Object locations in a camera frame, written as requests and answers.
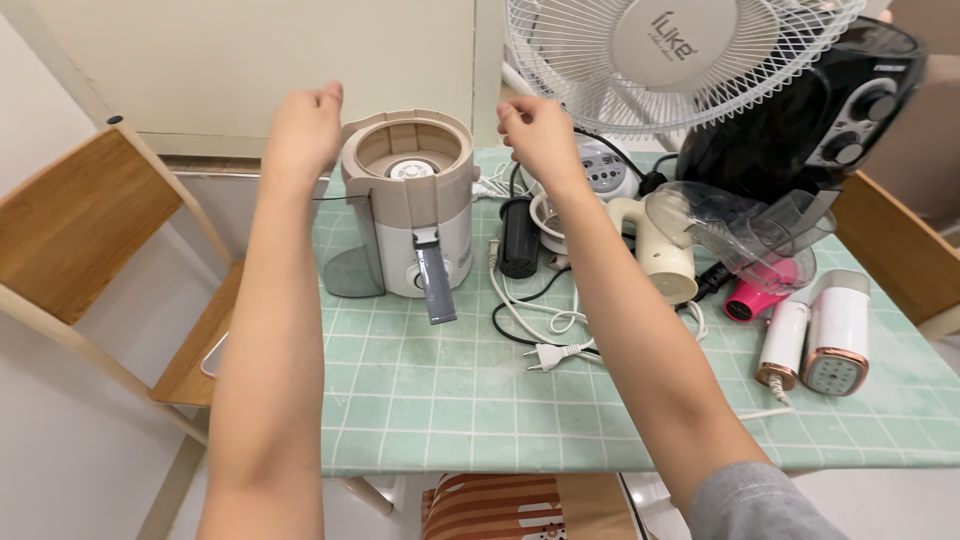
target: brown striped bag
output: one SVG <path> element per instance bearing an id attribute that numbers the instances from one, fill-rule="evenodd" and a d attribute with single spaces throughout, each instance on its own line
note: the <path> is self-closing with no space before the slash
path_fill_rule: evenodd
<path id="1" fill-rule="evenodd" d="M 615 474 L 443 475 L 420 503 L 423 540 L 646 540 Z"/>

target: forearm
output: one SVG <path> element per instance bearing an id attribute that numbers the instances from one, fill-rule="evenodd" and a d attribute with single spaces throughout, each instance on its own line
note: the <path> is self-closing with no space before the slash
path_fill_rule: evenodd
<path id="1" fill-rule="evenodd" d="M 294 466 L 319 483 L 324 350 L 310 186 L 270 174 L 214 392 L 211 482 L 271 482 Z"/>
<path id="2" fill-rule="evenodd" d="M 571 174 L 582 175 L 578 171 Z M 551 201 L 597 348 L 681 510 L 727 464 L 766 461 L 686 326 L 639 269 L 579 178 Z"/>

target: hand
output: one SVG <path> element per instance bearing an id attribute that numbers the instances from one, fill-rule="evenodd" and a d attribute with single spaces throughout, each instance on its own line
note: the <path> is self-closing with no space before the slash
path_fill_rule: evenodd
<path id="1" fill-rule="evenodd" d="M 344 87 L 330 81 L 322 90 L 290 92 L 274 115 L 263 154 L 268 182 L 308 185 L 332 168 L 340 152 L 340 107 Z"/>
<path id="2" fill-rule="evenodd" d="M 511 159 L 523 165 L 547 192 L 571 183 L 587 185 L 573 120 L 557 102 L 534 96 L 505 101 L 496 107 L 497 130 L 514 149 Z"/>

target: fan logo text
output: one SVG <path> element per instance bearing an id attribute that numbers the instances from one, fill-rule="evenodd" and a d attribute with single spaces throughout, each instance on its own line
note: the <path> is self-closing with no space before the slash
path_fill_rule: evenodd
<path id="1" fill-rule="evenodd" d="M 676 26 L 667 30 L 667 27 L 670 26 L 670 15 L 672 14 L 673 12 L 666 12 L 650 23 L 650 26 L 654 27 L 654 32 L 647 34 L 647 36 L 653 40 L 667 60 L 684 61 L 686 57 L 699 51 L 696 51 L 693 45 L 687 43 L 686 39 L 680 37 L 680 29 Z"/>

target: green checkered tablecloth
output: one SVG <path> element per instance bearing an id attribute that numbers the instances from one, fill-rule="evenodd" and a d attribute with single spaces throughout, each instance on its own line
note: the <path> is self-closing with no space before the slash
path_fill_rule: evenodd
<path id="1" fill-rule="evenodd" d="M 641 169 L 660 156 L 636 153 Z M 478 149 L 490 175 L 507 149 Z M 342 193 L 339 171 L 328 196 Z M 565 360 L 544 374 L 528 372 L 529 347 L 493 328 L 499 299 L 487 275 L 487 242 L 500 232 L 499 204 L 473 205 L 473 268 L 455 289 L 459 319 L 431 327 L 423 300 L 386 296 L 347 300 L 321 291 L 324 311 L 324 475 L 355 477 L 424 472 L 652 471 L 650 455 L 601 364 Z M 355 245 L 352 210 L 324 202 L 314 228 L 318 260 Z M 862 268 L 829 237 L 816 246 L 820 271 Z M 697 253 L 698 271 L 711 264 Z M 533 278 L 511 282 L 516 295 L 539 291 L 552 277 L 545 264 Z M 572 282 L 561 277 L 542 299 L 571 307 Z M 779 406 L 753 376 L 764 321 L 734 323 L 721 302 L 703 303 L 709 336 L 701 341 L 727 400 L 737 413 Z M 785 470 L 960 466 L 960 379 L 874 285 L 870 314 L 871 370 L 859 392 L 828 398 L 799 386 L 799 412 L 746 425 Z M 545 331 L 547 318 L 529 312 Z M 684 321 L 695 327 L 688 315 Z M 521 333 L 506 312 L 502 326 Z M 585 341 L 582 330 L 563 337 Z"/>

